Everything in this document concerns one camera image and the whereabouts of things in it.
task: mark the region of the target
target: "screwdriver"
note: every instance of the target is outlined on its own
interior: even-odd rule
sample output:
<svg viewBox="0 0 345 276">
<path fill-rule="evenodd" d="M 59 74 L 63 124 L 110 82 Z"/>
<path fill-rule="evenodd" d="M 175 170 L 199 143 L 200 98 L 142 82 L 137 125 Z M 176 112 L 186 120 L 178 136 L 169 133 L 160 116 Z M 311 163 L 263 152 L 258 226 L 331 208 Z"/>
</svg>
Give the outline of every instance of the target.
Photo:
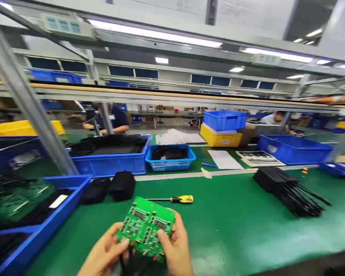
<svg viewBox="0 0 345 276">
<path fill-rule="evenodd" d="M 150 201 L 171 201 L 172 203 L 184 203 L 184 204 L 192 204 L 193 203 L 193 196 L 192 195 L 181 195 L 179 197 L 170 197 L 169 199 L 147 199 Z"/>
</svg>

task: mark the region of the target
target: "overhead shelf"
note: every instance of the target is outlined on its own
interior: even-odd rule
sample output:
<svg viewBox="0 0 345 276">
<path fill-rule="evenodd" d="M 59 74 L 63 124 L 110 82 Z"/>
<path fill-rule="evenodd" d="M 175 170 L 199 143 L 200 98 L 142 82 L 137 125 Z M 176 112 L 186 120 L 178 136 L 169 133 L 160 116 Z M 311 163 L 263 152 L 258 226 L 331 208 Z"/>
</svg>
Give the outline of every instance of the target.
<svg viewBox="0 0 345 276">
<path fill-rule="evenodd" d="M 244 108 L 285 110 L 294 112 L 338 113 L 345 105 L 325 105 L 311 102 L 271 100 L 245 97 L 210 96 L 194 93 L 158 92 L 100 87 L 97 85 L 58 85 L 31 83 L 39 99 L 123 102 L 192 107 Z M 0 97 L 11 97 L 0 81 Z"/>
</svg>

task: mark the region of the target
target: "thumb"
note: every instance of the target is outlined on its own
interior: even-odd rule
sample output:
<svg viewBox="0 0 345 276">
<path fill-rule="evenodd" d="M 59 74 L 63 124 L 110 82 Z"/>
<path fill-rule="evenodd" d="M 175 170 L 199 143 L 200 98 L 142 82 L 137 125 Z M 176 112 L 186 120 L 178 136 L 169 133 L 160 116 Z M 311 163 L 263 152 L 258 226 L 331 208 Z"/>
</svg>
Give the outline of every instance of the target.
<svg viewBox="0 0 345 276">
<path fill-rule="evenodd" d="M 169 254 L 169 252 L 173 250 L 173 245 L 170 242 L 169 236 L 162 229 L 157 231 L 157 236 L 160 240 L 160 243 L 162 244 L 162 247 L 164 248 L 165 253 Z"/>
<path fill-rule="evenodd" d="M 113 259 L 121 255 L 125 250 L 127 250 L 129 245 L 129 239 L 123 240 L 121 243 L 115 244 L 110 248 L 110 250 L 105 254 L 105 256 L 100 260 L 101 268 L 106 267 Z"/>
</svg>

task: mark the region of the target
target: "electronic component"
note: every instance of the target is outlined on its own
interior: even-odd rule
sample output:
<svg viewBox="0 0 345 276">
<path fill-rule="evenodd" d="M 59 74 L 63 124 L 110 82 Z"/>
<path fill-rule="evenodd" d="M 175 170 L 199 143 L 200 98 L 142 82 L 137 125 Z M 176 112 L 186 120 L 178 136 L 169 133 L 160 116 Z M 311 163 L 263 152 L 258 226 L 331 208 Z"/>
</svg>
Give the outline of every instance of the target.
<svg viewBox="0 0 345 276">
<path fill-rule="evenodd" d="M 157 237 L 157 231 L 163 229 L 170 235 L 174 222 L 175 213 L 173 211 L 141 197 L 136 197 L 117 236 L 120 240 L 128 238 L 131 242 L 135 241 L 134 249 L 136 251 L 151 258 L 157 256 L 157 261 L 163 262 L 165 255 Z"/>
</svg>

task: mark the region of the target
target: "blue plastic bin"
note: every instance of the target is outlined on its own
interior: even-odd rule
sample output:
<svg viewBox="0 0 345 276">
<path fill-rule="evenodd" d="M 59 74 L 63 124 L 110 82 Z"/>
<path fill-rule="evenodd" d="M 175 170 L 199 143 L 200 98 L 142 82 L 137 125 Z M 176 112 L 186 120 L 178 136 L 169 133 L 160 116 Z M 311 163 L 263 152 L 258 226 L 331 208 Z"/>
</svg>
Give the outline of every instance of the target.
<svg viewBox="0 0 345 276">
<path fill-rule="evenodd" d="M 92 174 L 95 177 L 112 177 L 120 171 L 130 171 L 132 174 L 145 174 L 147 172 L 145 157 L 150 147 L 150 136 L 147 138 L 142 153 L 130 154 L 104 154 L 72 157 L 79 173 Z"/>
<path fill-rule="evenodd" d="M 321 162 L 319 164 L 319 169 L 333 176 L 345 177 L 345 167 L 342 166 L 341 164 L 345 164 L 345 162 L 342 162 L 342 163 Z"/>
<path fill-rule="evenodd" d="M 74 190 L 61 205 L 40 225 L 32 225 L 14 229 L 1 230 L 1 234 L 31 234 L 3 263 L 0 275 L 18 275 L 25 269 L 29 261 L 50 239 L 56 229 L 65 221 L 82 197 L 83 191 L 90 184 L 92 175 L 45 177 L 44 180 L 57 188 Z"/>
<path fill-rule="evenodd" d="M 131 87 L 128 82 L 122 82 L 122 81 L 116 81 L 116 80 L 108 81 L 107 85 L 117 86 L 117 87 Z"/>
<path fill-rule="evenodd" d="M 0 149 L 0 169 L 17 170 L 35 160 L 48 157 L 38 136 L 5 136 L 5 140 L 18 140 L 18 144 Z"/>
<path fill-rule="evenodd" d="M 317 164 L 332 147 L 293 135 L 261 135 L 257 148 L 288 165 Z"/>
<path fill-rule="evenodd" d="M 33 78 L 37 81 L 69 82 L 82 84 L 82 77 L 71 73 L 37 70 L 31 68 L 29 68 L 28 70 L 31 71 Z"/>
<path fill-rule="evenodd" d="M 188 150 L 188 159 L 174 159 L 174 160 L 151 160 L 152 153 L 157 149 L 158 145 L 153 145 L 148 150 L 146 161 L 151 165 L 153 171 L 182 171 L 187 170 L 192 162 L 197 159 L 189 145 L 169 145 Z"/>
<path fill-rule="evenodd" d="M 246 113 L 230 110 L 204 113 L 204 123 L 214 131 L 237 130 L 245 128 Z"/>
</svg>

